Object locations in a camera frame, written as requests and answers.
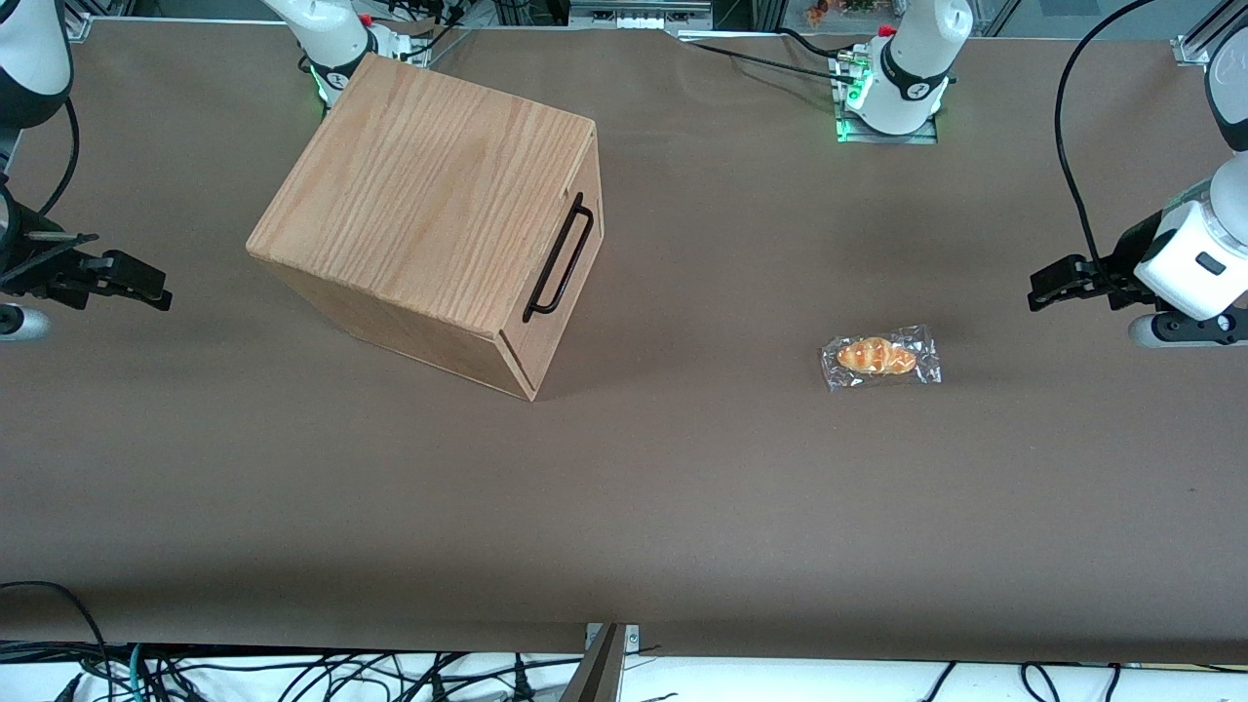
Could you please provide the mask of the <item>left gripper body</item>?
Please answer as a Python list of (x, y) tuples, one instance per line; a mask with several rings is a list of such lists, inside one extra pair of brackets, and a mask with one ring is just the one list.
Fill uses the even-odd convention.
[(1244, 197), (1176, 197), (1119, 237), (1106, 264), (1146, 294), (1204, 321), (1246, 294), (1246, 234)]

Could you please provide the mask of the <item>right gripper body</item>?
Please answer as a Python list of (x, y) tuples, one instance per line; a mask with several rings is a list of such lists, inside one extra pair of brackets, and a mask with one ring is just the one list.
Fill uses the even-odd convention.
[(89, 254), (79, 249), (97, 239), (97, 234), (49, 231), (6, 235), (2, 244), (2, 294), (49, 299), (70, 309), (85, 310), (94, 284), (84, 277), (82, 264), (90, 259)]

